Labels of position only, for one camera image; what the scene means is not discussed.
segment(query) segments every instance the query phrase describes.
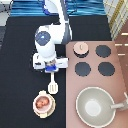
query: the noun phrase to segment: white bowl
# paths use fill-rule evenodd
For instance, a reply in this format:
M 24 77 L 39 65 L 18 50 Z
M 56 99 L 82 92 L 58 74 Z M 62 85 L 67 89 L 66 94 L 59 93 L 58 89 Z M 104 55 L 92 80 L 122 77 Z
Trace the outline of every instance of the white bowl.
M 91 127 L 106 127 L 114 117 L 116 109 L 111 109 L 114 100 L 108 92 L 99 87 L 82 90 L 76 99 L 76 110 L 80 119 Z

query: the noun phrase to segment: small pot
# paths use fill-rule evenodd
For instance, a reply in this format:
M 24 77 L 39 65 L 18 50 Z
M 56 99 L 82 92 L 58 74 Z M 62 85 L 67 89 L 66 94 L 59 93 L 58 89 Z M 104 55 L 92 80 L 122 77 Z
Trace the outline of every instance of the small pot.
M 42 108 L 37 108 L 36 103 L 38 100 L 40 100 L 43 97 L 47 97 L 49 99 L 49 103 L 47 106 L 43 106 Z M 33 109 L 36 114 L 38 114 L 41 118 L 46 118 L 48 115 L 48 111 L 50 111 L 52 107 L 52 99 L 51 97 L 46 93 L 46 91 L 39 92 L 39 95 L 34 99 L 33 102 Z

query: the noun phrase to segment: wall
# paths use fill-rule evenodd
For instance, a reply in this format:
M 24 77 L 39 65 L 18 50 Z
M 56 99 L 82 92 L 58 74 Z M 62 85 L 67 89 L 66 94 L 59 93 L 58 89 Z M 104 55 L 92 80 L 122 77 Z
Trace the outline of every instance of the wall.
M 128 19 L 128 0 L 104 0 L 105 12 L 115 40 Z

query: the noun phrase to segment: blue cloth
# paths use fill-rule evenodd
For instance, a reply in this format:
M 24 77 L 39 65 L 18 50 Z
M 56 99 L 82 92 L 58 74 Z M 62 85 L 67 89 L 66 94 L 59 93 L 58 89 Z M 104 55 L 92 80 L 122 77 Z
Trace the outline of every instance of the blue cloth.
M 44 0 L 14 0 L 10 16 L 48 16 L 43 12 L 42 2 Z M 106 15 L 103 0 L 76 0 L 77 12 L 70 16 L 81 15 Z M 76 9 L 76 4 L 68 0 L 67 13 Z

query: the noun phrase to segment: black cable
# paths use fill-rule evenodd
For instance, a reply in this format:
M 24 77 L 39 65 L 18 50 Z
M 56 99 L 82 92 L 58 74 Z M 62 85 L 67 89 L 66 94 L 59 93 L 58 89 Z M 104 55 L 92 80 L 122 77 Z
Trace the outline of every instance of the black cable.
M 10 4 L 9 4 L 9 10 L 11 10 L 12 8 L 11 8 L 11 4 L 12 4 L 12 2 L 13 2 L 13 0 L 10 2 Z
M 5 10 L 4 10 L 4 11 L 1 11 L 0 13 L 7 11 L 7 14 L 9 15 L 9 12 L 8 12 L 8 11 L 11 10 L 11 3 L 13 2 L 13 0 L 9 3 L 9 9 L 6 9 L 5 4 L 3 4 L 2 1 L 0 1 L 0 2 L 1 2 L 1 4 L 2 4 L 2 5 L 4 6 L 4 8 L 5 8 Z
M 69 15 L 71 15 L 72 13 L 77 12 L 77 2 L 76 2 L 76 0 L 72 0 L 72 3 L 76 3 L 76 9 L 75 9 L 74 11 L 71 11 L 71 12 L 68 14 L 68 17 L 69 17 Z
M 1 12 L 6 12 L 7 11 L 7 14 L 9 15 L 9 12 L 8 12 L 8 10 L 6 9 L 6 7 L 5 7 L 5 5 L 3 4 L 3 2 L 2 1 L 0 1 L 1 2 L 1 4 L 4 6 L 4 8 L 5 8 L 5 10 L 4 11 L 1 11 Z

